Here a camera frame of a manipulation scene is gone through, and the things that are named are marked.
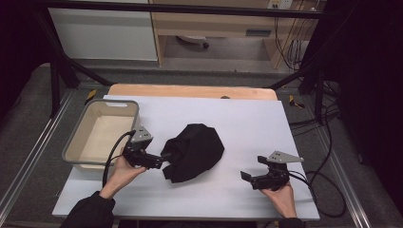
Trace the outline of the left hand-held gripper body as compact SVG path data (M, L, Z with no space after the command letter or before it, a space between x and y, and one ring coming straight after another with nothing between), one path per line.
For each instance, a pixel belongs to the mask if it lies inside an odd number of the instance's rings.
M163 158L146 152L152 140L152 135L143 126L135 126L124 147L123 156L126 161L133 167L160 169Z

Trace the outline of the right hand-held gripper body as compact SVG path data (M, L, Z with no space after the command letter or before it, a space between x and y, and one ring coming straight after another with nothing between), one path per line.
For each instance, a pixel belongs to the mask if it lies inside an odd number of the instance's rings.
M268 165L265 164L268 168L268 173L252 177L250 182L254 190L279 190L279 188L284 186L290 179L287 164L291 162L303 162L303 158L301 157L280 151L274 151L266 158L269 161Z

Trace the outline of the person's right hand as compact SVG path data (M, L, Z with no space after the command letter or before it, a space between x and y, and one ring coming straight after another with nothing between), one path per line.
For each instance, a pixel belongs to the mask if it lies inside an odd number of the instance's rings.
M273 203L283 218L293 219L297 217L294 191L290 183L286 183L276 191L261 189L260 192Z

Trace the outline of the person's left hand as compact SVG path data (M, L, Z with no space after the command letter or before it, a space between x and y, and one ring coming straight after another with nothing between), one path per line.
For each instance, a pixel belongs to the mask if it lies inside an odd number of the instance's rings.
M111 200L120 190L130 184L135 178L146 171L145 167L132 167L123 157L119 157L114 164L114 170L99 196Z

